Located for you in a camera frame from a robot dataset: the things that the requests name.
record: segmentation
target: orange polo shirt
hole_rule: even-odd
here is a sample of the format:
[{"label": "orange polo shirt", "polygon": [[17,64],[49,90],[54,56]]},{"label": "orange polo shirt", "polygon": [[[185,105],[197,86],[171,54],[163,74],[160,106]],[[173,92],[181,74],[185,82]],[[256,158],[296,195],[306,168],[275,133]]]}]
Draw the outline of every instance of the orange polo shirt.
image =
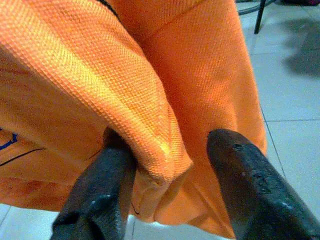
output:
[{"label": "orange polo shirt", "polygon": [[139,163],[132,213],[234,237],[207,135],[266,151],[234,0],[109,4],[1,1],[0,202],[58,211],[108,127]]}]

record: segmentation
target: orange shirt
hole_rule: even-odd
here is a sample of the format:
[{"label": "orange shirt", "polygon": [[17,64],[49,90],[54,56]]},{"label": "orange shirt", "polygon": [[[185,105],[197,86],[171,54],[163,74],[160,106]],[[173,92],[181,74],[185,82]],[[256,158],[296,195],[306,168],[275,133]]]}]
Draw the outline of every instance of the orange shirt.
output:
[{"label": "orange shirt", "polygon": [[207,135],[266,151],[234,0],[109,3],[0,3],[0,202],[59,210],[108,127],[139,162],[132,213],[234,237]]}]

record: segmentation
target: black chair leg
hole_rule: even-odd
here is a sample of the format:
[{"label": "black chair leg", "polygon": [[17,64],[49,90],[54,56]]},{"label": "black chair leg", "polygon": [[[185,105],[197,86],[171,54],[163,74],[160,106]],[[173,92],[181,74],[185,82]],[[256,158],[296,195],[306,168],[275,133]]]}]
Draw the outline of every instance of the black chair leg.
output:
[{"label": "black chair leg", "polygon": [[256,18],[254,34],[258,34],[259,33],[260,23],[261,23],[261,19],[262,19],[262,14],[264,13],[265,5],[266,5],[266,0],[261,0],[260,7],[259,7],[259,12],[258,12],[258,17]]}]

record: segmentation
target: tiled floor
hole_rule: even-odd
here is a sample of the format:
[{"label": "tiled floor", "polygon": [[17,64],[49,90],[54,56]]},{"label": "tiled floor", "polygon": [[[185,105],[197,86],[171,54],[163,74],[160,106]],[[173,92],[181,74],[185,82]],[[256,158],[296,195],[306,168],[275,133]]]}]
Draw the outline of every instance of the tiled floor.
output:
[{"label": "tiled floor", "polygon": [[[240,3],[245,8],[252,3]],[[265,117],[268,157],[320,219],[320,6],[280,2],[241,16]],[[0,204],[1,240],[45,240],[56,212]],[[126,240],[221,240],[191,226],[128,221]]]}]

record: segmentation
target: orange fabric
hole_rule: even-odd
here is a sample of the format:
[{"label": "orange fabric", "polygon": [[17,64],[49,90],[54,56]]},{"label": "orange fabric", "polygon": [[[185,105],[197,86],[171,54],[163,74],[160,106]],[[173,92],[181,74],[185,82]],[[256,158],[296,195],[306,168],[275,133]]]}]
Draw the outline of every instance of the orange fabric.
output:
[{"label": "orange fabric", "polygon": [[234,237],[207,134],[266,151],[234,1],[109,2],[120,21],[95,0],[0,3],[0,201],[59,210],[109,127],[139,162],[138,218]]}]

